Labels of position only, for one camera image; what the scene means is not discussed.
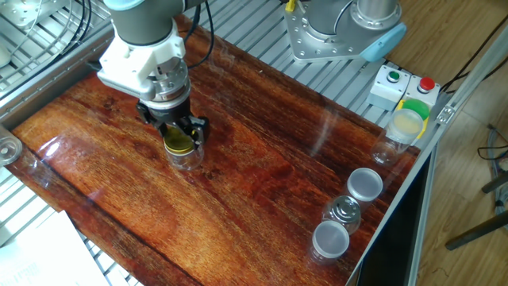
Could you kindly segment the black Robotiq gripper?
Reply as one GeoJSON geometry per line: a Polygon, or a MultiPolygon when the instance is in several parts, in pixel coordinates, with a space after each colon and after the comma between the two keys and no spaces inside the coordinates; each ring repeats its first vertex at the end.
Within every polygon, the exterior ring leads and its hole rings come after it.
{"type": "Polygon", "coordinates": [[[137,112],[142,122],[152,125],[161,137],[167,133],[166,123],[174,123],[180,132],[174,140],[177,150],[197,149],[206,143],[210,135],[209,119],[191,115],[189,97],[164,102],[141,100],[137,104],[137,112]]]}

